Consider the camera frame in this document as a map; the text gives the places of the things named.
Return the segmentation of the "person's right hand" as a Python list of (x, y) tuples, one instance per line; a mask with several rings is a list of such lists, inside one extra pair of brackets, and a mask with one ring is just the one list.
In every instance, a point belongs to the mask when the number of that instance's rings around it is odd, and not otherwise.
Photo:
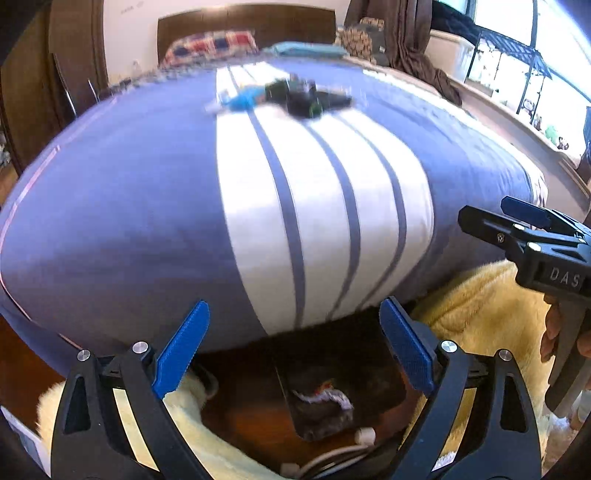
[[(542, 336), (540, 344), (541, 361), (546, 363), (553, 355), (555, 344), (560, 334), (563, 321), (558, 306), (558, 299), (545, 294), (544, 302), (550, 306), (545, 317), (545, 332)], [(579, 335), (577, 340), (577, 348), (582, 356), (586, 358), (591, 356), (591, 335), (589, 331)]]

